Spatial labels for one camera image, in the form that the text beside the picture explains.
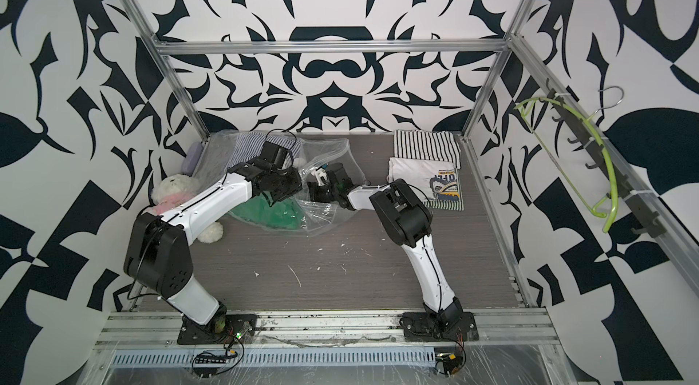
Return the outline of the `clear plastic vacuum bag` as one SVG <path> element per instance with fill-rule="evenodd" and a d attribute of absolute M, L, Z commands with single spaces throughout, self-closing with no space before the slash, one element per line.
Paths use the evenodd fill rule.
<path fill-rule="evenodd" d="M 302 189 L 274 205 L 255 197 L 231 210 L 231 217 L 264 230 L 308 237 L 333 230 L 353 217 L 349 200 L 340 194 L 365 184 L 366 177 L 351 153 L 350 141 L 344 138 L 306 139 L 261 131 L 214 133 L 194 169 L 198 189 L 221 180 L 228 167 L 260 155 L 265 142 L 291 150 L 284 166 L 298 170 Z"/>

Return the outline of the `white printed t-shirt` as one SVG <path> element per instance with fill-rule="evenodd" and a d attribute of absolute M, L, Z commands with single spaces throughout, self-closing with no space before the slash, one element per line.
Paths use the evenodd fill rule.
<path fill-rule="evenodd" d="M 397 179 L 418 188 L 422 200 L 435 210 L 463 210 L 459 170 L 453 163 L 390 158 L 387 180 Z"/>

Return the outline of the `black white striped tank top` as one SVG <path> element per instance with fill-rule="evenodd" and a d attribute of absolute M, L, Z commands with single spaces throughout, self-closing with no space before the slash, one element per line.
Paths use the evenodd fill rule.
<path fill-rule="evenodd" d="M 451 132 L 396 130 L 393 140 L 395 158 L 449 162 L 462 168 L 461 147 Z"/>

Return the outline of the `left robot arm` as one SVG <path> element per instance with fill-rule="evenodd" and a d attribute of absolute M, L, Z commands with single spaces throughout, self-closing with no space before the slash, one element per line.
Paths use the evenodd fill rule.
<path fill-rule="evenodd" d="M 266 141 L 260 154 L 228 167 L 221 179 L 160 215 L 143 213 L 134 222 L 124 270 L 184 315 L 187 323 L 215 335 L 227 327 L 226 307 L 194 276 L 190 246 L 229 210 L 258 196 L 269 205 L 302 189 L 289 148 Z"/>

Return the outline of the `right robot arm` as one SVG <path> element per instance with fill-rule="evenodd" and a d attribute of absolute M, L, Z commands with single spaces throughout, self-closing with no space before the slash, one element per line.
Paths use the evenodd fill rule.
<path fill-rule="evenodd" d="M 382 186 L 355 184 L 340 163 L 326 164 L 312 172 L 308 183 L 313 201 L 337 203 L 346 210 L 373 210 L 386 234 L 407 255 L 415 272 L 424 314 L 402 318 L 409 333 L 445 337 L 461 320 L 460 300 L 449 285 L 433 244 L 433 214 L 416 188 L 403 179 Z"/>

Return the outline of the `blue white striped garment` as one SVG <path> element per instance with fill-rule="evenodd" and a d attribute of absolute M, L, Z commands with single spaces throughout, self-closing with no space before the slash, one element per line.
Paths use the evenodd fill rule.
<path fill-rule="evenodd" d="M 229 166 L 232 167 L 240 162 L 258 157 L 265 142 L 277 144 L 291 151 L 291 157 L 285 159 L 284 168 L 290 166 L 299 167 L 306 160 L 305 155 L 302 153 L 300 140 L 295 139 L 293 135 L 283 132 L 265 133 L 253 131 L 235 134 L 235 144 L 229 159 Z"/>

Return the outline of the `green garment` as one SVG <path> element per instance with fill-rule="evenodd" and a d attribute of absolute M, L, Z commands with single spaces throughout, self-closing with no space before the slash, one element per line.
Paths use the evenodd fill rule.
<path fill-rule="evenodd" d="M 266 195 L 246 201 L 229 211 L 231 217 L 267 230 L 301 230 L 304 212 L 295 199 L 269 205 Z"/>

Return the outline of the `lilac small case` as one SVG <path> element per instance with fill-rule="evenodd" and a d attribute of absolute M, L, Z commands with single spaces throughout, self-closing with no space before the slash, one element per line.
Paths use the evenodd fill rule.
<path fill-rule="evenodd" d="M 190 146 L 180 168 L 183 175 L 191 176 L 194 173 L 196 167 L 198 166 L 198 162 L 200 161 L 203 150 L 204 144 L 201 141 L 195 142 Z"/>

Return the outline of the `white teddy bear pink shirt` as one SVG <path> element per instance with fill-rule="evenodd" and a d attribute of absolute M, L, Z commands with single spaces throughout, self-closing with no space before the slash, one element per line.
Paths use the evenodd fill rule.
<path fill-rule="evenodd" d="M 193 177 L 177 174 L 163 179 L 151 192 L 153 205 L 145 212 L 161 215 L 189 201 L 197 195 L 200 183 Z M 201 243 L 211 244 L 223 238 L 223 225 L 216 221 L 210 224 L 198 236 Z"/>

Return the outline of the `black electronics board left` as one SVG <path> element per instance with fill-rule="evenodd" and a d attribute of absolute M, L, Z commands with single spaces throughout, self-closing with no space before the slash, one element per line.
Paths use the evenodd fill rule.
<path fill-rule="evenodd" d="M 238 352 L 228 354 L 201 352 L 194 356 L 189 368 L 196 377 L 208 379 L 229 372 L 238 365 L 241 359 L 242 357 Z"/>

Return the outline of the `black electronics board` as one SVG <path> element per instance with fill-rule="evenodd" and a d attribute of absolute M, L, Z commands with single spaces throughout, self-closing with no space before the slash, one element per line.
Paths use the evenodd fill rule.
<path fill-rule="evenodd" d="M 433 368 L 437 374 L 451 377 L 463 368 L 465 362 L 466 356 L 464 354 L 455 352 L 437 353 Z"/>
<path fill-rule="evenodd" d="M 208 379 L 229 372 L 238 365 L 241 359 L 242 357 L 238 352 L 228 354 L 201 352 L 194 356 L 189 368 L 196 377 Z"/>

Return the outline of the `black electronics board right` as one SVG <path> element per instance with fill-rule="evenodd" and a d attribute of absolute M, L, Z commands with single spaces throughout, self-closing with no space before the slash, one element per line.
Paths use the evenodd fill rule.
<path fill-rule="evenodd" d="M 463 368 L 465 362 L 466 356 L 464 354 L 455 352 L 437 353 L 433 368 L 437 374 L 451 377 Z"/>

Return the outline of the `green clothes hanger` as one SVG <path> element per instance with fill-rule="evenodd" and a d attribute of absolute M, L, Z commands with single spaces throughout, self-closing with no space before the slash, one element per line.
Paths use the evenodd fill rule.
<path fill-rule="evenodd" d="M 589 155 L 567 141 L 573 132 L 566 125 L 553 121 L 555 111 L 550 100 L 546 96 L 533 96 L 517 102 L 514 108 L 526 130 L 535 137 L 557 169 L 564 184 L 589 212 L 584 203 L 599 201 L 608 190 L 608 182 L 600 171 L 588 170 L 584 166 L 590 160 Z M 603 231 L 604 221 L 591 216 L 600 222 Z"/>

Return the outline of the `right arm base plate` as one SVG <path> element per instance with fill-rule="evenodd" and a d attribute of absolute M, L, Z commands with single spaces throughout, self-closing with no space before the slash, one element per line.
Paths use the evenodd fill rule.
<path fill-rule="evenodd" d="M 464 311 L 457 321 L 445 325 L 433 314 L 405 312 L 400 316 L 399 326 L 406 341 L 480 341 L 480 334 L 471 312 Z"/>

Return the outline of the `black wall hook rack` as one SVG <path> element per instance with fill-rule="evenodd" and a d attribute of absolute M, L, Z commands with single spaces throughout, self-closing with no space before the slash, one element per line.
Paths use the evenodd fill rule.
<path fill-rule="evenodd" d="M 572 93 L 555 90 L 550 81 L 545 84 L 545 92 L 555 111 L 553 121 L 566 125 L 573 132 L 567 141 L 589 155 L 590 160 L 584 166 L 600 171 L 608 182 L 608 190 L 599 201 L 584 203 L 591 215 L 604 221 L 603 232 L 611 230 L 622 207 L 626 207 L 640 224 L 632 229 L 634 234 L 647 234 L 654 239 L 665 234 L 667 229 L 660 214 L 644 200 L 644 192 L 635 188 L 629 176 L 619 170 L 612 144 L 597 126 L 597 120 L 602 119 L 607 110 L 623 103 L 624 89 L 619 86 L 600 88 L 600 105 L 591 113 L 580 108 Z"/>

